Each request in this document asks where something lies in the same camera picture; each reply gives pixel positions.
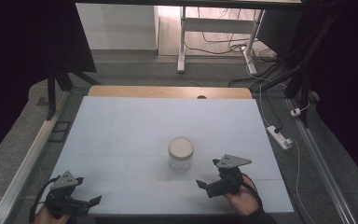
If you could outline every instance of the jar lid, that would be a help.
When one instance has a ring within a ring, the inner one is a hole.
[[[172,158],[178,161],[186,161],[193,156],[194,148],[188,138],[179,136],[170,142],[168,151]]]

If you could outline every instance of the wooden floor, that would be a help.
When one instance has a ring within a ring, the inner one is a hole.
[[[180,8],[179,7],[158,7],[159,14],[159,33],[158,33],[158,55],[160,56],[176,56],[178,55],[180,43]],[[188,18],[210,18],[210,19],[231,19],[231,20],[252,20],[255,11],[252,9],[236,9],[236,8],[212,8],[187,7],[186,16]],[[185,42],[187,56],[219,56],[219,57],[243,57],[239,49],[237,52],[229,52],[221,54],[221,52],[230,51],[230,46],[240,45],[248,42],[250,35],[241,34],[221,34],[221,33],[203,33],[203,32],[186,32]],[[255,42],[254,49],[267,49],[260,42]],[[203,49],[217,54],[204,52]]]

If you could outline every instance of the human hand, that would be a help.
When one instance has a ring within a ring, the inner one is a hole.
[[[255,188],[255,185],[249,177],[246,175],[243,175],[242,177],[246,184],[251,186],[253,189]],[[224,196],[228,199],[231,206],[240,216],[247,217],[259,208],[258,203],[255,200],[255,196],[244,186],[241,186],[237,194],[228,193]]]
[[[46,206],[43,205],[34,218],[34,224],[65,224],[69,218],[70,216],[64,215],[59,219],[56,219]]]

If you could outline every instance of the white power strip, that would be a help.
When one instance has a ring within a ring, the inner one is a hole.
[[[281,133],[275,133],[275,129],[276,128],[274,126],[267,127],[268,133],[275,139],[275,141],[280,145],[283,150],[291,148],[293,143],[292,139],[286,139]]]

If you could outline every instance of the transparent jar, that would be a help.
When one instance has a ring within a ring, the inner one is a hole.
[[[169,165],[174,171],[182,173],[190,169],[194,147],[188,138],[183,136],[174,138],[169,144],[168,152],[170,154]]]

